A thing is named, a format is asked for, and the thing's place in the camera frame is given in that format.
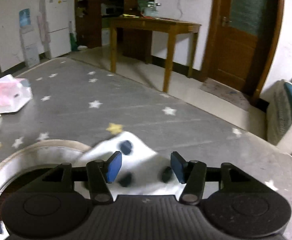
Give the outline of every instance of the black dot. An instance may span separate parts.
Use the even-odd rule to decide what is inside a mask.
[[[119,181],[118,183],[122,187],[129,187],[131,183],[133,182],[133,174],[131,172],[126,173]]]
[[[124,155],[130,155],[132,152],[133,145],[130,141],[123,141],[119,145],[120,151]]]
[[[161,173],[161,181],[168,183],[173,178],[173,170],[171,167],[167,166],[163,169]]]

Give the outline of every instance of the wooden door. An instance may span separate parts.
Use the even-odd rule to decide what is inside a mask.
[[[208,76],[252,95],[264,69],[278,0],[221,0]]]

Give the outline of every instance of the blue chair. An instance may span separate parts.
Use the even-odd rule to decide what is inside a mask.
[[[267,108],[267,140],[292,155],[292,83],[281,80]]]

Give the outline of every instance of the white star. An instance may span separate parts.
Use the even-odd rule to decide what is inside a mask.
[[[165,109],[162,110],[163,112],[165,112],[165,114],[168,114],[168,115],[175,115],[176,113],[176,109],[172,109],[168,106],[165,107]]]
[[[36,140],[38,140],[38,141],[44,141],[44,140],[46,140],[48,138],[49,138],[48,132],[45,132],[45,133],[40,133],[39,137]]]
[[[50,96],[45,96],[45,97],[43,97],[41,100],[42,101],[46,101],[46,100],[49,100],[50,99]]]
[[[17,149],[21,144],[23,144],[24,137],[20,137],[19,139],[16,139],[12,147]]]
[[[278,190],[278,188],[274,186],[274,181],[272,179],[270,181],[265,181],[265,185],[274,191]]]
[[[94,102],[89,103],[89,108],[99,108],[99,106],[102,105],[98,100],[95,100]]]
[[[233,128],[233,133],[236,134],[237,137],[240,137],[242,134],[242,132],[237,128]]]
[[[160,95],[163,96],[164,98],[170,98],[168,94],[160,94]]]

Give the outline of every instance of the power cord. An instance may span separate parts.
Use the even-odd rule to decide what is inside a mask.
[[[183,16],[183,11],[182,11],[182,8],[181,8],[181,0],[178,0],[177,2],[177,9],[180,11],[181,15],[178,19],[182,18]]]

